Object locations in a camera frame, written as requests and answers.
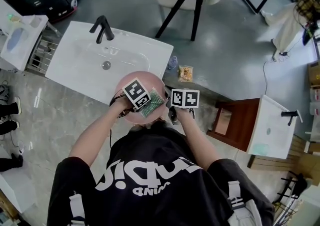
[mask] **black and white marker cube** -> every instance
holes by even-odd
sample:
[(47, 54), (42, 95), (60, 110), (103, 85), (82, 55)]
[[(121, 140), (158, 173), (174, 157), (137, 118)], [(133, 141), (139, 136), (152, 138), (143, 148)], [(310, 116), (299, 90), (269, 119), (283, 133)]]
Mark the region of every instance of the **black and white marker cube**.
[(131, 82), (123, 86), (122, 90), (137, 109), (140, 109), (151, 100), (149, 92), (138, 78), (134, 78)]
[(179, 90), (171, 91), (171, 106), (178, 108), (197, 108), (199, 107), (200, 91)]

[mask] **sleeve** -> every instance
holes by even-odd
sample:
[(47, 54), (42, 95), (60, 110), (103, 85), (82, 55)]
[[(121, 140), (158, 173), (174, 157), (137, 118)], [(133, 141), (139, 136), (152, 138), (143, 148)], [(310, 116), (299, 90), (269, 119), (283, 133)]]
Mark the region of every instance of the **sleeve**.
[(58, 164), (49, 201), (47, 226), (68, 225), (73, 216), (69, 197), (75, 192), (85, 201), (96, 185), (89, 166), (78, 157), (68, 157)]
[(274, 221), (275, 209), (266, 196), (249, 180), (238, 164), (230, 159), (220, 159), (213, 162), (208, 168), (208, 173), (213, 177), (219, 188), (229, 195), (229, 181), (238, 180), (241, 189), (241, 198), (244, 201), (253, 199), (263, 226), (271, 226)]

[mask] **sink drain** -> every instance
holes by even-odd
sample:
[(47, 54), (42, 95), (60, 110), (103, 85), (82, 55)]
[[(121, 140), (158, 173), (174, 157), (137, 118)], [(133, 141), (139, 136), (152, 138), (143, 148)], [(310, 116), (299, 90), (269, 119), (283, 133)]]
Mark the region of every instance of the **sink drain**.
[(110, 69), (110, 67), (111, 67), (111, 62), (110, 62), (110, 61), (105, 61), (105, 62), (102, 64), (102, 68), (103, 68), (104, 70), (108, 70), (108, 69)]

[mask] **storage box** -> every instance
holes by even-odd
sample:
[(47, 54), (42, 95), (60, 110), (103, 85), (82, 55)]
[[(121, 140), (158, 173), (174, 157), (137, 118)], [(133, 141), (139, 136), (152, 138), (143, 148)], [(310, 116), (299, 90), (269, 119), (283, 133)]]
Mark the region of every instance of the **storage box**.
[(320, 60), (308, 64), (310, 85), (320, 85)]

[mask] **marble tile floor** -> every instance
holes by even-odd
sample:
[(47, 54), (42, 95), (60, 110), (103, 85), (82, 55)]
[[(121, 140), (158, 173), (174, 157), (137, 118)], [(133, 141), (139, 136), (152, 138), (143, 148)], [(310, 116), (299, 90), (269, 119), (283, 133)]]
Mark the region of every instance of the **marble tile floor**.
[[(9, 82), (11, 98), (21, 98), (22, 114), (12, 117), (20, 123), (20, 128), (12, 132), (12, 140), (24, 149), (23, 168), (36, 188), (37, 202), (23, 213), (23, 217), (32, 226), (43, 226), (47, 221), (50, 192), (57, 164), (68, 156), (78, 136), (105, 113), (108, 106), (31, 73), (17, 75), (1, 70), (0, 82), (4, 80)], [(199, 126), (206, 131), (213, 122), (216, 109), (213, 104), (202, 102), (195, 113)], [(131, 127), (130, 123), (119, 119), (112, 128), (112, 143), (126, 135)], [(183, 133), (181, 126), (175, 128)], [(271, 201), (275, 199), (276, 193), (283, 185), (280, 178), (286, 173), (248, 169), (248, 154), (207, 137), (223, 158), (235, 160)], [(18, 152), (12, 145), (10, 134), (5, 135), (0, 144), (8, 152)], [(109, 154), (110, 144), (107, 139), (91, 167), (96, 181), (105, 170)]]

